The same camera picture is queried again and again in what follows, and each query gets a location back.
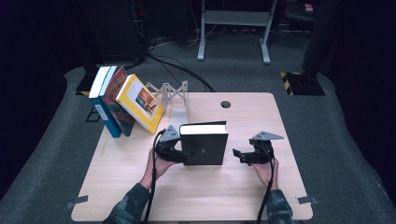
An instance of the robotic hand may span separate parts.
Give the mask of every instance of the robotic hand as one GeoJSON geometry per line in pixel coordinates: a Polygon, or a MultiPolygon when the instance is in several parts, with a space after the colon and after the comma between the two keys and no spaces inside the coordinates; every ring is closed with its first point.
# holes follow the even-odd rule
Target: robotic hand
{"type": "Polygon", "coordinates": [[[274,149],[270,140],[283,139],[282,136],[260,132],[249,139],[249,143],[254,146],[254,152],[242,153],[241,151],[233,149],[233,155],[248,165],[253,163],[265,164],[274,158],[274,149]]]}
{"type": "Polygon", "coordinates": [[[185,162],[190,158],[190,153],[175,149],[180,137],[172,125],[169,125],[167,129],[160,131],[158,134],[162,135],[155,144],[155,152],[159,157],[166,161],[174,162],[185,162]]]}

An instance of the table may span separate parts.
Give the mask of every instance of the table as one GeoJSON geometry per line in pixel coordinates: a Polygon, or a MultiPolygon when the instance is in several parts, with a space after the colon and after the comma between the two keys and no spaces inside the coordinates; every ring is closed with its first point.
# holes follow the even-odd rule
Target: table
{"type": "MultiPolygon", "coordinates": [[[[189,122],[227,120],[229,139],[222,166],[184,166],[177,164],[157,181],[150,211],[150,221],[229,221],[255,220],[265,188],[254,169],[241,164],[233,148],[253,151],[248,139],[266,131],[284,136],[273,140],[280,162],[279,186],[293,210],[293,218],[305,220],[313,216],[310,204],[298,204],[295,197],[306,192],[282,119],[271,93],[259,92],[190,92],[189,122]],[[223,101],[231,103],[223,108],[223,101]]],[[[172,108],[183,103],[174,100],[157,130],[169,126],[172,108]]],[[[136,124],[130,137],[111,137],[104,128],[91,165],[78,197],[88,201],[77,203],[72,212],[75,221],[103,220],[112,207],[142,177],[149,149],[155,135],[136,124]]]]}
{"type": "Polygon", "coordinates": [[[205,24],[233,24],[265,26],[264,36],[260,38],[262,48],[262,60],[265,64],[270,64],[270,56],[267,48],[268,35],[274,17],[277,0],[273,0],[269,12],[247,12],[247,11],[226,11],[226,10],[206,10],[205,0],[202,0],[201,10],[201,41],[198,48],[198,61],[204,60],[205,55],[205,24]]]}

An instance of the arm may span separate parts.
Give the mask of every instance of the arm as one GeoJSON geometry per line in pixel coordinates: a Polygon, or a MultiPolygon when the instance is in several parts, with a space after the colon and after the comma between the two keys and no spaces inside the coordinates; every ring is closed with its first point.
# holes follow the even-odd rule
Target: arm
{"type": "MultiPolygon", "coordinates": [[[[271,164],[251,164],[257,173],[262,184],[267,188],[271,179],[271,164]]],[[[294,223],[292,220],[293,211],[289,206],[282,190],[277,184],[279,161],[274,159],[274,178],[267,205],[267,216],[270,223],[294,223]]]]}
{"type": "MultiPolygon", "coordinates": [[[[110,215],[103,222],[104,224],[140,223],[143,210],[149,200],[149,190],[151,189],[153,164],[151,153],[150,151],[148,154],[148,163],[142,179],[113,207],[110,215]]],[[[155,163],[157,179],[174,164],[176,163],[158,158],[155,163]]]]}

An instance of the cable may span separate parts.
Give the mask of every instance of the cable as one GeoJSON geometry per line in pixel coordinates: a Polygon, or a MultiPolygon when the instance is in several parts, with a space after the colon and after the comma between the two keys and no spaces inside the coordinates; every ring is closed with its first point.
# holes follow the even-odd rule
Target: cable
{"type": "Polygon", "coordinates": [[[155,145],[157,143],[157,139],[160,135],[163,135],[163,133],[165,133],[165,129],[158,132],[157,135],[154,138],[154,141],[152,143],[152,180],[151,180],[151,193],[149,195],[149,199],[148,199],[148,208],[146,210],[146,215],[145,215],[145,220],[143,221],[144,224],[147,224],[149,222],[149,211],[151,209],[151,204],[152,204],[152,200],[154,198],[154,192],[155,192],[155,184],[157,181],[157,169],[155,167],[155,162],[157,160],[157,158],[155,157],[155,145]]]}
{"type": "Polygon", "coordinates": [[[147,56],[148,56],[149,58],[151,58],[151,59],[153,59],[153,60],[159,62],[159,63],[164,63],[164,64],[167,64],[167,65],[173,66],[173,67],[175,67],[175,68],[177,68],[177,69],[179,69],[179,70],[181,70],[181,71],[183,71],[183,72],[185,72],[185,73],[188,73],[188,74],[191,75],[192,77],[195,77],[197,80],[199,80],[200,82],[202,82],[210,91],[215,92],[215,90],[209,85],[209,83],[207,83],[203,78],[201,78],[201,77],[198,76],[197,74],[195,74],[195,73],[193,73],[192,71],[190,71],[189,69],[187,69],[184,65],[183,65],[184,67],[181,67],[181,66],[178,66],[178,65],[176,65],[176,64],[163,61],[163,60],[161,60],[161,59],[158,59],[158,58],[154,57],[154,56],[153,56],[151,53],[149,53],[149,52],[147,52],[147,56]]]}
{"type": "Polygon", "coordinates": [[[192,19],[194,20],[195,28],[196,28],[196,31],[197,31],[197,32],[196,32],[197,35],[196,35],[196,37],[195,37],[195,40],[192,41],[192,44],[183,45],[184,47],[187,47],[187,48],[193,46],[193,45],[199,40],[199,36],[198,36],[198,23],[197,23],[197,20],[195,19],[194,12],[193,12],[193,10],[192,10],[191,0],[189,0],[189,5],[190,5],[190,12],[191,12],[191,15],[192,15],[192,19]]]}
{"type": "MultiPolygon", "coordinates": [[[[168,57],[168,56],[162,56],[162,55],[152,55],[152,56],[154,56],[154,57],[159,57],[159,58],[167,58],[167,59],[175,60],[175,61],[177,61],[178,63],[180,63],[181,66],[183,66],[186,70],[189,70],[189,69],[186,67],[186,65],[184,65],[180,60],[178,60],[178,59],[176,59],[176,58],[172,58],[172,57],[168,57]]],[[[168,73],[175,79],[175,81],[176,81],[179,85],[181,85],[181,83],[175,78],[175,76],[171,73],[171,71],[169,71],[169,69],[168,69],[163,63],[160,63],[160,64],[166,69],[166,71],[168,71],[168,73]]]]}
{"type": "MultiPolygon", "coordinates": [[[[223,0],[222,3],[221,3],[221,10],[220,10],[220,11],[222,11],[223,9],[224,9],[224,0],[223,0]]],[[[217,26],[218,26],[218,25],[215,24],[215,26],[212,28],[212,30],[209,31],[209,33],[208,33],[207,35],[205,35],[205,37],[207,37],[207,36],[209,36],[210,34],[212,34],[212,32],[216,29],[217,26]]]]}
{"type": "MultiPolygon", "coordinates": [[[[264,147],[259,146],[259,145],[254,145],[254,146],[260,147],[267,154],[268,158],[271,158],[270,154],[268,153],[268,151],[264,147]]],[[[260,206],[259,214],[257,216],[257,224],[261,224],[262,223],[262,212],[264,210],[265,205],[267,204],[267,201],[268,201],[268,198],[269,198],[269,195],[270,195],[270,191],[271,191],[271,187],[272,187],[272,184],[273,184],[275,167],[274,167],[274,164],[273,164],[272,160],[270,160],[270,164],[271,164],[271,178],[270,178],[270,181],[268,182],[268,186],[267,186],[267,190],[265,191],[264,198],[262,199],[262,205],[260,206]]]]}

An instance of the metal stand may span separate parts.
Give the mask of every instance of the metal stand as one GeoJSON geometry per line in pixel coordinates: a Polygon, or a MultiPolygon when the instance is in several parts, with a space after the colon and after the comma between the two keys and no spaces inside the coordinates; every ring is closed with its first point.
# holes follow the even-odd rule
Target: metal stand
{"type": "Polygon", "coordinates": [[[189,101],[189,95],[188,95],[188,81],[183,81],[181,83],[181,86],[176,90],[173,88],[169,83],[165,82],[163,83],[163,86],[158,89],[156,88],[153,84],[148,82],[146,84],[146,87],[150,90],[154,90],[154,96],[157,97],[158,95],[161,95],[161,100],[163,102],[163,109],[166,111],[168,105],[172,104],[172,99],[178,95],[184,102],[184,106],[186,109],[188,109],[188,101],[189,101]]]}
{"type": "Polygon", "coordinates": [[[267,40],[270,33],[272,20],[277,0],[273,0],[269,12],[246,12],[246,11],[219,11],[205,10],[205,0],[202,0],[201,10],[201,41],[198,49],[198,61],[204,60],[205,55],[205,25],[206,24],[233,24],[233,25],[252,25],[265,26],[263,38],[260,39],[262,48],[262,60],[265,64],[270,64],[267,40]]]}

